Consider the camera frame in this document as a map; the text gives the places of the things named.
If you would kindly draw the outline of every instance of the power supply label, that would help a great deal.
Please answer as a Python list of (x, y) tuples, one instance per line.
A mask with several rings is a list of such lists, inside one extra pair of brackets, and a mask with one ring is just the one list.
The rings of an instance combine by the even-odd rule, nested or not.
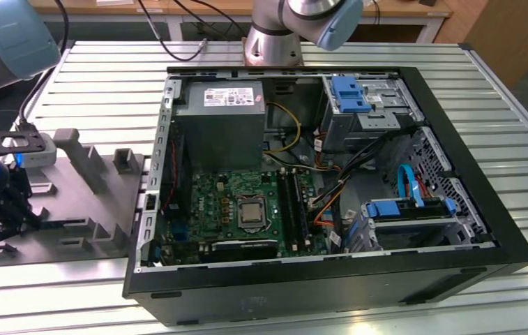
[(204, 106), (253, 106), (253, 88), (207, 89), (204, 90)]

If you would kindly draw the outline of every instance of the green circuit board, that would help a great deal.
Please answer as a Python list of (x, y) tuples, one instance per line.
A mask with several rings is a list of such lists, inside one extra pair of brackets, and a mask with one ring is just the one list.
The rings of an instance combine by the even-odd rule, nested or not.
[[(304, 200), (315, 196), (313, 180), (308, 172), (299, 174)], [(264, 202), (265, 227), (243, 229), (239, 226), (239, 204), (244, 200)], [(199, 263), (191, 252), (191, 242), (232, 239), (273, 239), (279, 242), (277, 257), (325, 255), (325, 237), (311, 236), (311, 248), (293, 251), (285, 247), (283, 218), (276, 187), (276, 172), (228, 172), (195, 174), (192, 181), (191, 218), (187, 227), (187, 250), (176, 246), (175, 257), (181, 264)]]

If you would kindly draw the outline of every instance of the yellow wire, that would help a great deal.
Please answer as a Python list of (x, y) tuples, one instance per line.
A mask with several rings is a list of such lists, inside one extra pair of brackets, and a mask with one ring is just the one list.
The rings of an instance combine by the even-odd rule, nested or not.
[(273, 103), (273, 102), (268, 102), (267, 104), (280, 108), (291, 116), (291, 118), (295, 120), (295, 123), (297, 125), (297, 135), (295, 136), (295, 139), (292, 140), (289, 145), (287, 145), (285, 147), (281, 147), (279, 149), (264, 150), (264, 153), (271, 154), (273, 152), (283, 152), (283, 151), (291, 149), (295, 146), (295, 144), (297, 144), (299, 139), (301, 138), (301, 123), (299, 122), (297, 117), (295, 116), (295, 114), (291, 113), (291, 111), (288, 110), (287, 107), (284, 107), (279, 103)]

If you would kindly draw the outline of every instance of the gray robot arm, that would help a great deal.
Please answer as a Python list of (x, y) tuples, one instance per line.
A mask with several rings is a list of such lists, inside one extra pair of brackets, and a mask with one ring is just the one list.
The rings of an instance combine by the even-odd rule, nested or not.
[(255, 0), (245, 64), (299, 65), (299, 36), (324, 50), (336, 50), (353, 33), (361, 12), (363, 0)]

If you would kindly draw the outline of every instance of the metal workbench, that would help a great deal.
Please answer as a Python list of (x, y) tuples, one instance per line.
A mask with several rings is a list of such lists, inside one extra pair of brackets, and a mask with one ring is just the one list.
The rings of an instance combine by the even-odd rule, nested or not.
[[(189, 42), (168, 45), (187, 55), (196, 49)], [(156, 42), (78, 42), (30, 109), (39, 130), (78, 128), (99, 152), (131, 147), (150, 155), (167, 66), (241, 65), (239, 43), (209, 43), (205, 50), (199, 61), (180, 64)], [(419, 68), (528, 239), (528, 113), (476, 54), (457, 45), (384, 43), (348, 44), (329, 53), (305, 43), (303, 55), (311, 66)], [(122, 298), (126, 261), (0, 268), (0, 333), (528, 333), (528, 268), (439, 304), (164, 328)]]

